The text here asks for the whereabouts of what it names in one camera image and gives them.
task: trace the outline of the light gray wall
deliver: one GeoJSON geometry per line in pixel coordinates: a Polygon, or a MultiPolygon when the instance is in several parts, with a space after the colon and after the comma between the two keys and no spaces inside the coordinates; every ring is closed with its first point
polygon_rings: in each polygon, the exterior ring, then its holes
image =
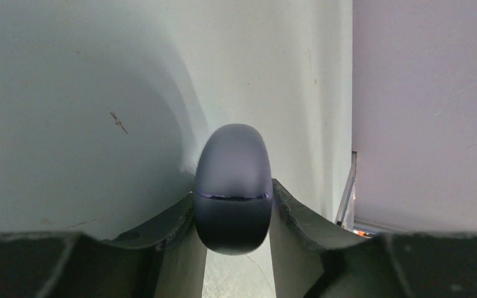
{"type": "Polygon", "coordinates": [[[477,230],[477,1],[354,1],[356,218],[477,230]]]}

